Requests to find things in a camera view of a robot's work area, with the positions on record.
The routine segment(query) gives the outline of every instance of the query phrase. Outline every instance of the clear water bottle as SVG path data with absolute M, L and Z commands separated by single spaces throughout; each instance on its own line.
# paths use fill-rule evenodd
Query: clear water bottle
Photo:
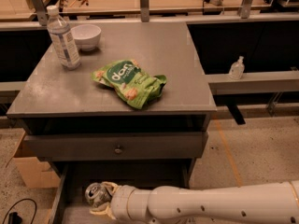
M 243 56 L 239 57 L 237 62 L 233 63 L 229 72 L 229 76 L 231 79 L 240 79 L 244 72 L 244 64 L 243 64 Z
M 63 67 L 74 70 L 81 65 L 78 49 L 69 24 L 59 15 L 56 6 L 48 6 L 49 20 L 47 29 L 53 46 Z

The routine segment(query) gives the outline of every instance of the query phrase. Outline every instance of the plastic bottle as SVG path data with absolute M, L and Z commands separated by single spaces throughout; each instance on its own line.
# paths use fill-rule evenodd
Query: plastic bottle
M 243 56 L 239 56 L 239 60 L 233 63 L 229 72 L 229 76 L 232 79 L 240 79 L 244 72 Z
M 56 6 L 48 6 L 49 20 L 47 29 L 53 46 L 63 67 L 74 70 L 81 65 L 78 49 L 69 24 L 59 15 Z

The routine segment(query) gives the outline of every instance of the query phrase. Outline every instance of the metal post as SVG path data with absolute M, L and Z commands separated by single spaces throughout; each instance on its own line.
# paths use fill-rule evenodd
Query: metal post
M 47 18 L 46 8 L 44 6 L 43 0 L 31 0 L 31 1 L 36 9 L 36 15 L 39 24 L 41 24 L 42 26 L 46 26 L 48 18 Z
M 150 21 L 150 0 L 140 0 L 141 21 Z
M 237 11 L 237 15 L 239 15 L 242 19 L 246 19 L 250 15 L 250 9 L 253 0 L 243 0 L 240 9 Z

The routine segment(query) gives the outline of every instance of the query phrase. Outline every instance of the drawer knob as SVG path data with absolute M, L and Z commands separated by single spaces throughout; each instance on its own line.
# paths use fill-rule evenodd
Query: drawer knob
M 115 149 L 114 149 L 114 152 L 116 154 L 122 154 L 122 147 L 121 146 L 117 146 Z

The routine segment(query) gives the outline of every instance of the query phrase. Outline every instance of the crumpled snack bag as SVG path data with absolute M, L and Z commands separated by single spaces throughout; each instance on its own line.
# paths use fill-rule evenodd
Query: crumpled snack bag
M 162 95 L 166 76 L 151 77 L 135 60 L 119 60 L 94 71 L 94 81 L 114 88 L 131 107 L 141 109 L 149 101 Z

